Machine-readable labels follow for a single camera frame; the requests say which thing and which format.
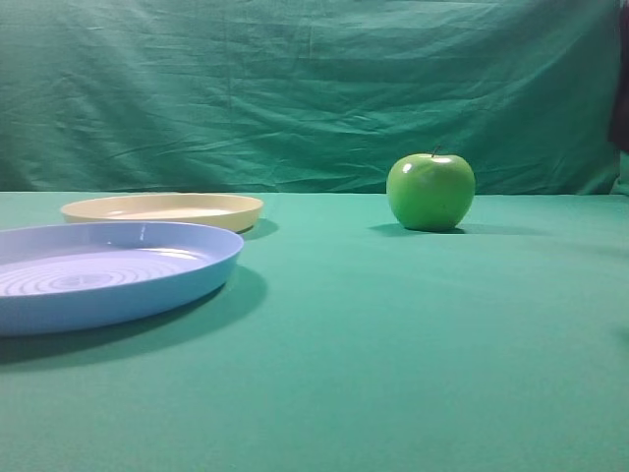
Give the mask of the green backdrop cloth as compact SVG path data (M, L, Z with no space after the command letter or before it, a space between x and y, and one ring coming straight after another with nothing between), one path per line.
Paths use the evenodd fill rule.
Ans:
M5 1L5 191L380 193L415 152L479 193L628 189L616 1Z

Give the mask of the yellow plastic plate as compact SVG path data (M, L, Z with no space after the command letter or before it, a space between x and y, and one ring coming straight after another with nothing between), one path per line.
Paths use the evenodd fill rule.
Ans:
M254 227L263 201L235 194L132 194L83 200L60 208L70 223L95 221L164 221L202 224L233 232Z

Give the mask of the green apple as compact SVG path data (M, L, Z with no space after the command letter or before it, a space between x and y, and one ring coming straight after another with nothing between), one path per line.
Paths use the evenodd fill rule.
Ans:
M406 229L423 232L453 230L469 211L476 194L471 165L456 154L439 150L413 153L390 168L385 194L392 214Z

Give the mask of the green table cloth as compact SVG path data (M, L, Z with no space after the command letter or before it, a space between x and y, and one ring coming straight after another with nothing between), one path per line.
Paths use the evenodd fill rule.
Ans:
M5 471L624 471L628 200L268 194L229 284L1 342Z

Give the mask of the blue plastic plate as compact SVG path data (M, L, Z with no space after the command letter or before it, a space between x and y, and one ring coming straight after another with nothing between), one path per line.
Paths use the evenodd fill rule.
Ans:
M24 336L144 319L222 287L245 241L176 222L67 223L1 233L1 333Z

